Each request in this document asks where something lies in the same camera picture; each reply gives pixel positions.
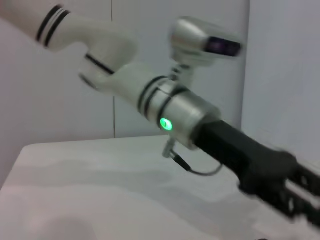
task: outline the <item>white table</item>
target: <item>white table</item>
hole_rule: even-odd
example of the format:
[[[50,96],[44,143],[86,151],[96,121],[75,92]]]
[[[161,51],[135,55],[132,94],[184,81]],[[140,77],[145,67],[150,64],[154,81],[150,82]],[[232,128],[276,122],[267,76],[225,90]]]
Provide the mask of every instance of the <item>white table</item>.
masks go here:
[[[318,240],[237,190],[161,156],[166,136],[27,146],[0,192],[1,240]],[[197,170],[217,162],[177,151]]]

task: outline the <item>green led light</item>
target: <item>green led light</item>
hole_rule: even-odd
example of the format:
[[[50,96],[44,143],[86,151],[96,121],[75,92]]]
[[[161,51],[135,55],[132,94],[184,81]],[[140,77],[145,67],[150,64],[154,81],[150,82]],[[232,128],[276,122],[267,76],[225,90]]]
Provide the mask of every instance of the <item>green led light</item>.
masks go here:
[[[161,118],[160,124],[161,124],[161,127],[163,127],[164,130],[167,130],[167,131],[171,131],[172,130],[172,123],[168,119]]]

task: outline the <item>white wall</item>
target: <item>white wall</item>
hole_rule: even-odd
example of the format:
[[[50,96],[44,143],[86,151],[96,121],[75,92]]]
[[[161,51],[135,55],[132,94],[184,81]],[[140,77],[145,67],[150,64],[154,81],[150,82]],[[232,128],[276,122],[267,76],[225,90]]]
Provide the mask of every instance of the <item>white wall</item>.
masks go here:
[[[111,21],[111,0],[69,0],[65,7]],[[0,21],[0,186],[26,145],[113,138],[113,97],[78,78],[85,53],[76,44],[52,54]]]
[[[139,61],[147,62],[160,75],[169,74],[169,31],[179,16],[194,16],[218,24],[247,39],[249,0],[113,0],[113,20],[137,34]],[[219,60],[196,74],[193,90],[218,106],[223,118],[241,125],[245,54],[236,60]],[[116,98],[116,136],[146,136],[159,130],[131,106]]]
[[[243,130],[320,167],[320,1],[251,2]]]

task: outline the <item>silver camera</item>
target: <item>silver camera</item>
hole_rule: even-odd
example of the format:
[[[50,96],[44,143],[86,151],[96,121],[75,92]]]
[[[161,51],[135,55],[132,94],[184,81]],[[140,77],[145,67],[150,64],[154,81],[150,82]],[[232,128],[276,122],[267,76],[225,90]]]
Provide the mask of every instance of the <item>silver camera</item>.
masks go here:
[[[184,16],[173,26],[172,59],[193,67],[208,67],[215,58],[237,57],[243,45],[221,27]]]

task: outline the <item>robotic arm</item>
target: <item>robotic arm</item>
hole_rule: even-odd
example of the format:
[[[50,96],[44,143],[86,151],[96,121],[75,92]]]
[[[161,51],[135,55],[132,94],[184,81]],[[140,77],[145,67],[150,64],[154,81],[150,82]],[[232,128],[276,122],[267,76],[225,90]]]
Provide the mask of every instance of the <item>robotic arm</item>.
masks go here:
[[[53,52],[74,42],[84,43],[88,54],[79,77],[99,92],[111,91],[125,99],[168,133],[171,139],[164,157],[196,173],[174,151],[174,145],[178,141],[190,150],[199,148],[237,175],[243,193],[289,219],[305,216],[320,228],[320,210],[286,187],[291,181],[319,197],[320,177],[293,155],[266,148],[231,127],[220,119],[219,109],[189,90],[196,67],[240,54],[242,45],[237,38],[215,25],[182,17],[171,33],[172,58],[177,65],[169,77],[159,76],[142,63],[130,63],[137,44],[117,25],[78,16],[61,5],[33,1],[37,2],[31,7],[31,1],[0,0],[0,17]]]

